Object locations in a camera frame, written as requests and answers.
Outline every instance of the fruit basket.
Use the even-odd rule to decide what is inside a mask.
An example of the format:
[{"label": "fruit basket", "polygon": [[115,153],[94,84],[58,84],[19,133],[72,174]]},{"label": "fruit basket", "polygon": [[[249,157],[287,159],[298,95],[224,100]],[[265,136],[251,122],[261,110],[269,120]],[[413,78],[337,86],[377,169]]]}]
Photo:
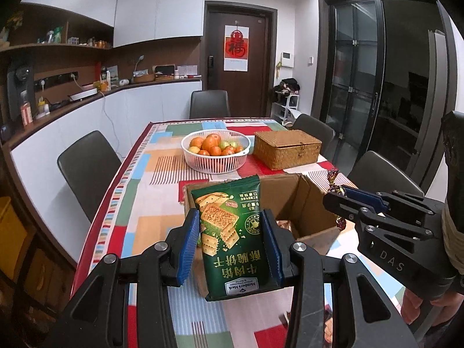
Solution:
[{"label": "fruit basket", "polygon": [[[208,135],[211,134],[220,136],[220,144],[235,143],[237,147],[240,146],[243,150],[239,153],[215,156],[196,154],[189,151],[192,139],[199,137],[203,139],[199,141],[204,141]],[[204,129],[185,136],[181,145],[184,150],[184,157],[187,165],[194,170],[206,174],[225,174],[235,171],[243,166],[246,161],[247,154],[250,152],[251,142],[248,137],[239,132],[229,131],[227,129]]]}]

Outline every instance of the human hand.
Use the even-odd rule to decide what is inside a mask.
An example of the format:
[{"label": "human hand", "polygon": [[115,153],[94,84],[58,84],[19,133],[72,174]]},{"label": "human hand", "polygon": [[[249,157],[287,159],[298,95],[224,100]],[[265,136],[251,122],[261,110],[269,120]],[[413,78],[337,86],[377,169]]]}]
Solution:
[{"label": "human hand", "polygon": [[[430,301],[433,306],[443,307],[432,326],[449,321],[458,312],[463,300],[463,295],[448,290],[441,298]],[[407,324],[411,324],[417,319],[421,313],[420,306],[422,302],[423,300],[417,297],[411,290],[405,290],[403,304],[401,305],[401,316]]]}]

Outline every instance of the chair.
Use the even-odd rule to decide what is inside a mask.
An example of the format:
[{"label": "chair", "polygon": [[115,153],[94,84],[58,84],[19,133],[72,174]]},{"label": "chair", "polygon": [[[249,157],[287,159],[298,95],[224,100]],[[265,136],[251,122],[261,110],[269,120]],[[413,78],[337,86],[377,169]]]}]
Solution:
[{"label": "chair", "polygon": [[203,90],[192,93],[190,119],[230,117],[229,98],[225,90]]},{"label": "chair", "polygon": [[57,163],[91,222],[121,161],[101,132],[93,131],[62,152]]},{"label": "chair", "polygon": [[292,129],[299,129],[321,140],[322,145],[320,153],[322,156],[327,152],[330,143],[335,137],[335,131],[331,127],[305,113],[300,114],[293,124]]},{"label": "chair", "polygon": [[348,179],[361,190],[392,192],[393,190],[424,196],[424,192],[404,172],[376,152],[366,152],[354,165]]}]

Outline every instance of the brown door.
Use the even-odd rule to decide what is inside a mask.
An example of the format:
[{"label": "brown door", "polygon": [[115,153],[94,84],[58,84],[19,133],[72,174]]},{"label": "brown door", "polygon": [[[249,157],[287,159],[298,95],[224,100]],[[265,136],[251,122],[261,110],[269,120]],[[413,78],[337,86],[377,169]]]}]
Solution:
[{"label": "brown door", "polygon": [[[224,71],[224,37],[227,26],[249,28],[247,71]],[[265,114],[269,65],[268,18],[250,14],[209,12],[206,37],[207,88],[226,90],[232,117]]]}]

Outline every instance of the snack in box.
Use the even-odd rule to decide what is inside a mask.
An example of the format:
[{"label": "snack in box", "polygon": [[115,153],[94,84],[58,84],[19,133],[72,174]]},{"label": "snack in box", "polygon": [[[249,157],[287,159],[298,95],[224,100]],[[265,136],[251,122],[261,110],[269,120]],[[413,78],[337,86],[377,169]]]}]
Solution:
[{"label": "snack in box", "polygon": [[257,175],[191,191],[200,211],[207,301],[275,289],[260,230]]}]

